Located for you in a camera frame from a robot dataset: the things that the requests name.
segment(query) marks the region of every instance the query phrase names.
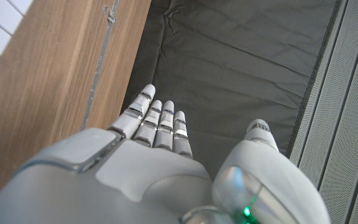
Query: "wrinkled fabric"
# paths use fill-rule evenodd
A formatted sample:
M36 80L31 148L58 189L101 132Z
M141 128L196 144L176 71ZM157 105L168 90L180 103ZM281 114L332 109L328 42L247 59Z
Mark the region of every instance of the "wrinkled fabric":
M123 108L148 83L213 178L256 118L285 153L335 0L153 0Z

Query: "wood grain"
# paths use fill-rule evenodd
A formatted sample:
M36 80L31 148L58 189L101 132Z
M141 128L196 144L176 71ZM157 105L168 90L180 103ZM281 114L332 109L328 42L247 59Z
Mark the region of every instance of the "wood grain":
M0 190L41 148L80 130L113 1L35 0L23 18L0 58ZM149 4L119 1L88 126L119 113Z

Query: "gray fabric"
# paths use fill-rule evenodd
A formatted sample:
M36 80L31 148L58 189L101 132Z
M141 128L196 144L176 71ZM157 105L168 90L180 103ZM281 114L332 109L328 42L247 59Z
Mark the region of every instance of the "gray fabric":
M186 114L213 178L247 125L285 152L335 0L152 1L123 108L147 83Z

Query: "green light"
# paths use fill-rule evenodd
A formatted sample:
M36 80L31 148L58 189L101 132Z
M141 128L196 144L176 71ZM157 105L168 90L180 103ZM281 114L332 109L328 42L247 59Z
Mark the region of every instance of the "green light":
M245 216L249 216L251 214L251 211L249 210L249 207L246 207L245 209L244 209L244 215Z

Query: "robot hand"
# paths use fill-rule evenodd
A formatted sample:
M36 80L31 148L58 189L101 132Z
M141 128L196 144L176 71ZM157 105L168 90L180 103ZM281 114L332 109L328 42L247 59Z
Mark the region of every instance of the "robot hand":
M27 161L0 191L0 223L329 223L265 121L250 123L212 183L192 159L185 114L154 94L147 85L107 131Z

